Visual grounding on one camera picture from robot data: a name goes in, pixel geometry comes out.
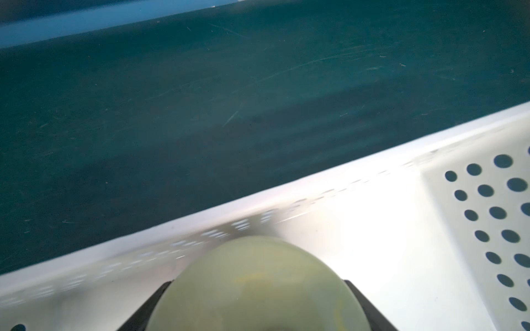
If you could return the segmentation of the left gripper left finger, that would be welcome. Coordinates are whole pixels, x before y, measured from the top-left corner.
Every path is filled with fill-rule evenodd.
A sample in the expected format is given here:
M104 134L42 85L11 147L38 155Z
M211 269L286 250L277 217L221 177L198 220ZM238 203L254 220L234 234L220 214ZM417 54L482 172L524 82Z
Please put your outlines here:
M145 331L157 303L169 285L171 281L163 283L117 330Z

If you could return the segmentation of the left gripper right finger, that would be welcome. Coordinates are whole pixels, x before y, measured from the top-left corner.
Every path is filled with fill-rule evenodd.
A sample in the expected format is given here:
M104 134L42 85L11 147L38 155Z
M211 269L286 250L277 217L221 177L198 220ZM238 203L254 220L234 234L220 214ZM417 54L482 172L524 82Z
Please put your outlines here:
M351 283L344 280L350 291L360 302L372 331L398 331L397 328Z

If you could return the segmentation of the yellow canister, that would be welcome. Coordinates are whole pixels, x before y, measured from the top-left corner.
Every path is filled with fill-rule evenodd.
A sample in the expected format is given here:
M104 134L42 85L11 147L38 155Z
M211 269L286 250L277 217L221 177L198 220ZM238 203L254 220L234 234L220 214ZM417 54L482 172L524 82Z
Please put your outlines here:
M368 330L362 306L324 262L280 239L242 237L169 285L149 330Z

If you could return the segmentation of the white perforated plastic basket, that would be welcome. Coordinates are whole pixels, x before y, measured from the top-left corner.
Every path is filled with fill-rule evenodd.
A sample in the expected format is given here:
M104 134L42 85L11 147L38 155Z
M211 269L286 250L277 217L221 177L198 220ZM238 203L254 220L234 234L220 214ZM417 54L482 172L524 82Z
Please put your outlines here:
M397 330L529 329L529 105L1 277L2 330L117 330L189 263L268 235Z

